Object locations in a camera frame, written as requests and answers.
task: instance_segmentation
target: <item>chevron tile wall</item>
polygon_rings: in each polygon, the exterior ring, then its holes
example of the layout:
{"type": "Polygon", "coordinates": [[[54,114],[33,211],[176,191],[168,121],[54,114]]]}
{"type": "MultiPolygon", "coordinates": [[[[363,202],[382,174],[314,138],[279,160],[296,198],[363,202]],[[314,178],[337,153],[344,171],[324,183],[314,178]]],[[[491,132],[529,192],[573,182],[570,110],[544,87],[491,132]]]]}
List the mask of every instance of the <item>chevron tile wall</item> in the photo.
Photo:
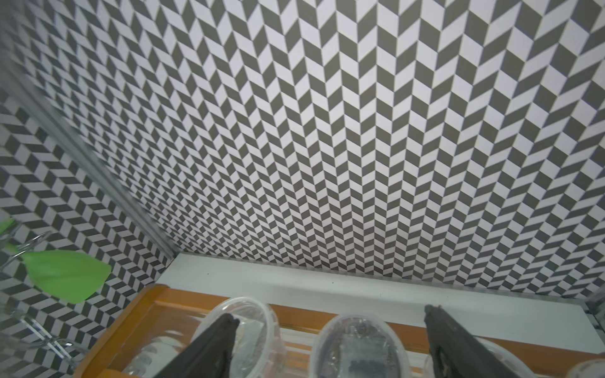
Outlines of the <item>chevron tile wall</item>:
{"type": "Polygon", "coordinates": [[[604,283],[603,0],[38,0],[5,30],[182,250],[604,283]]]}
{"type": "MultiPolygon", "coordinates": [[[[138,291],[154,282],[166,258],[124,216],[86,173],[47,136],[23,107],[0,90],[0,220],[24,225],[24,242],[53,231],[41,249],[82,250],[112,267],[110,277],[84,303],[67,304],[36,288],[25,267],[11,263],[0,278],[0,302],[17,307],[55,336],[86,347],[116,320],[138,291]]],[[[0,252],[0,264],[8,256],[0,252]]],[[[0,332],[27,342],[38,338],[0,315],[0,332]]],[[[14,377],[61,377],[68,366],[52,352],[0,348],[0,371],[14,377]]]]}

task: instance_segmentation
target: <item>green leaf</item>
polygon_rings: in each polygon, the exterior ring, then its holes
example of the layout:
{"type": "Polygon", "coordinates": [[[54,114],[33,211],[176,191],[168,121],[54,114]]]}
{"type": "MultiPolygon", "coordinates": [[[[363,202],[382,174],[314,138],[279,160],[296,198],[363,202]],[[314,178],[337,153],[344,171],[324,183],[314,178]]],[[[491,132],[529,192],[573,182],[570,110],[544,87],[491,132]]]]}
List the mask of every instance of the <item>green leaf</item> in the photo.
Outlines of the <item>green leaf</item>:
{"type": "Polygon", "coordinates": [[[9,218],[5,221],[1,221],[0,222],[0,233],[3,233],[4,231],[6,231],[6,229],[8,227],[10,227],[11,224],[13,224],[15,222],[15,220],[13,218],[9,218]]]}
{"type": "Polygon", "coordinates": [[[83,252],[49,250],[23,255],[31,281],[70,303],[85,301],[103,285],[111,266],[83,252]]]}
{"type": "Polygon", "coordinates": [[[14,244],[10,244],[10,243],[7,243],[4,246],[4,251],[10,253],[11,255],[16,255],[17,253],[19,253],[17,246],[14,244]]]}

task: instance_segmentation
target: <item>clear plastic container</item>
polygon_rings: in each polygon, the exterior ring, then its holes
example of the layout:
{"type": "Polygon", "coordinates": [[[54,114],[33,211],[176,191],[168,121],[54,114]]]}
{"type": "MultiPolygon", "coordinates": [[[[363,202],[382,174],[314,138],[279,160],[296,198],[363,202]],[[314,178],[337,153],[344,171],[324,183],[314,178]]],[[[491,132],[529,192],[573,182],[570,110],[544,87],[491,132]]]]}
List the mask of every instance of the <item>clear plastic container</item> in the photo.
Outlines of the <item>clear plastic container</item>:
{"type": "Polygon", "coordinates": [[[565,378],[603,378],[605,377],[605,360],[590,360],[574,366],[565,378]]]}
{"type": "MultiPolygon", "coordinates": [[[[502,348],[498,344],[494,344],[491,341],[477,337],[477,340],[483,346],[489,350],[498,360],[505,364],[513,373],[519,376],[519,378],[535,378],[535,374],[514,354],[508,350],[502,348]]],[[[433,370],[433,358],[429,354],[427,359],[424,360],[424,367],[422,368],[422,378],[434,378],[435,371],[433,370]]]]}
{"type": "Polygon", "coordinates": [[[343,314],[321,330],[309,363],[310,378],[411,378],[401,341],[372,315],[343,314]]]}
{"type": "Polygon", "coordinates": [[[229,377],[276,377],[285,361],[286,346],[273,310],[256,299],[232,298],[216,306],[204,320],[204,326],[208,327],[225,313],[240,321],[235,334],[229,377]]]}
{"type": "Polygon", "coordinates": [[[153,378],[185,350],[191,343],[191,335],[202,325],[203,319],[195,311],[151,306],[108,368],[129,376],[153,378]]]}

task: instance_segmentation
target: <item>plastic lid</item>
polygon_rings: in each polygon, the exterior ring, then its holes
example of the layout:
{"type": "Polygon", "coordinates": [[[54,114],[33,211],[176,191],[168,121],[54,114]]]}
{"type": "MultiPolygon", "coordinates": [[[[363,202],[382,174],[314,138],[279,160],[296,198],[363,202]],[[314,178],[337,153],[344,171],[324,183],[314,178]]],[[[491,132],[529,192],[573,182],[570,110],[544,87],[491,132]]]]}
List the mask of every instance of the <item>plastic lid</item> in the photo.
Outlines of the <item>plastic lid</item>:
{"type": "Polygon", "coordinates": [[[229,377],[259,376],[269,360],[271,341],[275,336],[275,322],[271,310],[256,299],[232,298],[216,306],[206,317],[205,324],[212,324],[225,313],[240,321],[235,335],[229,377]]]}
{"type": "Polygon", "coordinates": [[[343,314],[321,330],[309,364],[310,378],[411,378],[395,332],[372,315],[343,314]]]}

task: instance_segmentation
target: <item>white countertop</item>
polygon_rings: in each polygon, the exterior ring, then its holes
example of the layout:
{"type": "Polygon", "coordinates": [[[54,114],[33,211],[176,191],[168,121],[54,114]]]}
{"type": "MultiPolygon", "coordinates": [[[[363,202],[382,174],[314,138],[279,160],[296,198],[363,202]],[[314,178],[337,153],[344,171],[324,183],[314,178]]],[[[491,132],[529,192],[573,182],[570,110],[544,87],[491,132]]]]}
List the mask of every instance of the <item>white countertop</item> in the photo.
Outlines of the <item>white countertop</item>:
{"type": "Polygon", "coordinates": [[[605,345],[577,304],[472,292],[181,253],[159,284],[192,292],[250,296],[329,313],[374,313],[424,327],[424,306],[441,305],[470,333],[589,353],[605,345]]]}

